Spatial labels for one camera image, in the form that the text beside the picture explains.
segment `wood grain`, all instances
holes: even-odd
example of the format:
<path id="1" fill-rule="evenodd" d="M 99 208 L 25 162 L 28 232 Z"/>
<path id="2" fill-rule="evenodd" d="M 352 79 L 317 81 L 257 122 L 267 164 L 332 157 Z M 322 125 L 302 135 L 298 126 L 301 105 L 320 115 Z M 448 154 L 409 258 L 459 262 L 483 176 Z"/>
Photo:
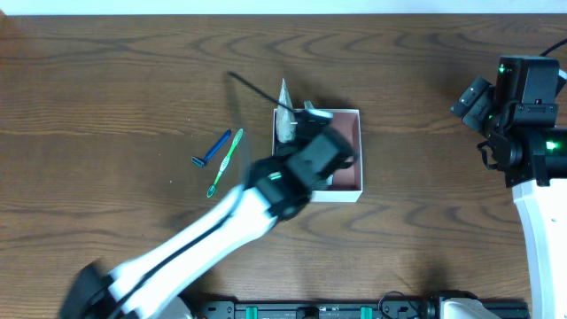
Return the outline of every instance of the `wood grain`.
<path id="1" fill-rule="evenodd" d="M 7 17 L 0 32 L 0 317 L 53 317 L 74 274 L 195 221 L 237 128 L 223 74 L 361 110 L 364 192 L 313 204 L 219 263 L 202 289 L 241 300 L 377 299 L 469 290 L 530 301 L 503 176 L 448 109 L 501 54 L 564 38 L 560 15 Z M 567 50 L 554 52 L 563 63 Z M 252 157 L 273 106 L 238 87 Z M 565 105 L 563 94 L 558 103 Z M 560 124 L 567 124 L 565 112 Z"/>

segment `toothbrush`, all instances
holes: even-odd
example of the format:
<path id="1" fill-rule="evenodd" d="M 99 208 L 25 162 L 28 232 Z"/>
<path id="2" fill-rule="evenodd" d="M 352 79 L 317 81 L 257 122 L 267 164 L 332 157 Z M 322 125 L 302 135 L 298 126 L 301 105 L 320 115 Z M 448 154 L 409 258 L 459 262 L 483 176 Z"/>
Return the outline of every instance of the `toothbrush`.
<path id="1" fill-rule="evenodd" d="M 213 194 L 214 194 L 214 191 L 216 191 L 216 184 L 221 180 L 222 172 L 224 172 L 224 170 L 229 165 L 230 157 L 232 156 L 232 152 L 237 148 L 238 142 L 240 142 L 240 137 L 242 137 L 244 132 L 245 131 L 241 128 L 241 129 L 238 130 L 237 134 L 234 136 L 234 139 L 232 140 L 232 145 L 230 146 L 230 150 L 227 153 L 227 156 L 225 156 L 224 159 L 222 160 L 221 168 L 219 168 L 219 173 L 216 175 L 216 178 L 214 179 L 213 185 L 211 185 L 211 187 L 209 187 L 209 191 L 206 193 L 206 196 L 208 198 L 211 198 L 211 196 L 213 196 Z"/>

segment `cardboard box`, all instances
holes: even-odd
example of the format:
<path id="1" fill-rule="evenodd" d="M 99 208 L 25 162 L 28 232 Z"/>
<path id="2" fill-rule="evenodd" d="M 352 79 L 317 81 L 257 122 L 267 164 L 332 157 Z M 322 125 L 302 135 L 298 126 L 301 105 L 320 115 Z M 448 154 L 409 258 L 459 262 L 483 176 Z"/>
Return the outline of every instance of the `cardboard box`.
<path id="1" fill-rule="evenodd" d="M 362 194 L 362 147 L 361 147 L 361 116 L 359 110 L 330 110 L 318 109 L 333 113 L 330 125 L 338 130 L 350 142 L 359 159 L 347 169 L 339 169 L 333 175 L 332 185 L 326 191 L 314 191 L 312 202 L 354 203 Z M 276 152 L 276 109 L 272 128 L 272 155 Z"/>

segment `green led light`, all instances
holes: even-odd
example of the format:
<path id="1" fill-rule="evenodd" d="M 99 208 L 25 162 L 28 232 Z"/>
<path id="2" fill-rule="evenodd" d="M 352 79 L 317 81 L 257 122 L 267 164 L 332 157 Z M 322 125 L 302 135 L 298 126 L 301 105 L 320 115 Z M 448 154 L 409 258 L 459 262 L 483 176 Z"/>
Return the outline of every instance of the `green led light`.
<path id="1" fill-rule="evenodd" d="M 547 141 L 546 147 L 548 148 L 548 150 L 553 151 L 554 149 L 559 148 L 559 144 L 557 144 L 555 142 Z"/>
<path id="2" fill-rule="evenodd" d="M 361 319 L 372 319 L 372 307 L 361 307 Z"/>
<path id="3" fill-rule="evenodd" d="M 269 179 L 271 179 L 273 181 L 273 180 L 282 178 L 282 173 L 275 172 L 275 173 L 268 175 L 268 177 L 269 177 Z"/>
<path id="4" fill-rule="evenodd" d="M 258 308 L 246 307 L 246 319 L 258 319 Z"/>

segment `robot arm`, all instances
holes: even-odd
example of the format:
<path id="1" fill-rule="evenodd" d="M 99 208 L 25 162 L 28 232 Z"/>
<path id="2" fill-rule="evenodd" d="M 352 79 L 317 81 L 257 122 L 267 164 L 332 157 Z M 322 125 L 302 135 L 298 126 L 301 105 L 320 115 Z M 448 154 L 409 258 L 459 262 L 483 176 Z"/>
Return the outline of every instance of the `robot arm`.
<path id="1" fill-rule="evenodd" d="M 254 163 L 208 214 L 149 253 L 108 275 L 94 264 L 75 278 L 60 318 L 155 318 L 185 287 L 238 247 L 291 219 L 314 190 L 354 158 L 351 145 L 329 126 L 332 114 L 298 113 L 294 143 Z"/>
<path id="2" fill-rule="evenodd" d="M 512 188 L 524 228 L 533 318 L 567 318 L 567 179 L 549 187 L 535 181 Z"/>
<path id="3" fill-rule="evenodd" d="M 113 298 L 122 299 L 140 282 L 144 274 L 221 221 L 237 202 L 242 189 L 243 186 L 232 189 L 208 214 L 163 245 L 112 270 L 109 275 L 114 282 L 108 290 Z M 121 307 L 122 313 L 136 312 L 139 318 L 148 318 L 160 313 L 172 298 L 214 264 L 274 227 L 277 217 L 269 213 L 269 208 L 269 202 L 258 189 L 245 190 L 240 205 L 230 218 L 220 228 L 157 271 L 142 288 L 127 299 Z"/>
<path id="4" fill-rule="evenodd" d="M 488 169 L 505 174 L 524 229 L 535 319 L 567 318 L 567 130 L 555 97 L 567 75 L 553 58 L 501 57 L 496 85 L 478 77 L 451 112 L 487 138 Z M 493 164 L 485 148 L 490 148 Z"/>

